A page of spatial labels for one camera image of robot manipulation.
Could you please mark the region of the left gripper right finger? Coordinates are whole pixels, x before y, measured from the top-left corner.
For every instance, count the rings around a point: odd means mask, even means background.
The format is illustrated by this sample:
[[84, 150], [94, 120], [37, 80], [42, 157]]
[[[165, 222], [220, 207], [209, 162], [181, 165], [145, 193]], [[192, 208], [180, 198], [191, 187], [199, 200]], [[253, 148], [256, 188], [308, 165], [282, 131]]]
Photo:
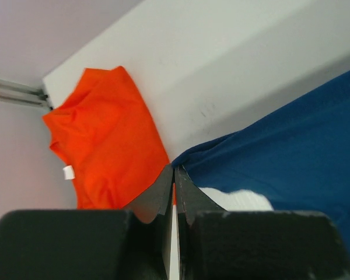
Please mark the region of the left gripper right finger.
[[174, 170], [181, 279], [350, 279], [350, 256], [321, 212], [227, 211]]

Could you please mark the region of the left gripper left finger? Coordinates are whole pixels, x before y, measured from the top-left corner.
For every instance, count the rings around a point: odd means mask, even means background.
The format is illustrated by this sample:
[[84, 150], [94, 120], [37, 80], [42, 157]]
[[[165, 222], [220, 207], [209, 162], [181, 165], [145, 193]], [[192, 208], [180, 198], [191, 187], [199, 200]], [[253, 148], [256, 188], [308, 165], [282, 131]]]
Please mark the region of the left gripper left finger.
[[168, 279], [173, 168], [123, 209], [0, 219], [0, 279]]

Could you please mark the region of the navy blue t-shirt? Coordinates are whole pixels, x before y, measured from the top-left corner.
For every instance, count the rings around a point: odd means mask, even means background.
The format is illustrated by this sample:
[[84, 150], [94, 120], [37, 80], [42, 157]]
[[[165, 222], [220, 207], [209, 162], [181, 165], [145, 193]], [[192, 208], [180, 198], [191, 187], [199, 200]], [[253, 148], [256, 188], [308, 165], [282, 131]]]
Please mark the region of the navy blue t-shirt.
[[350, 71], [247, 128], [194, 146], [172, 162], [196, 186], [250, 190], [276, 210], [315, 210], [350, 254]]

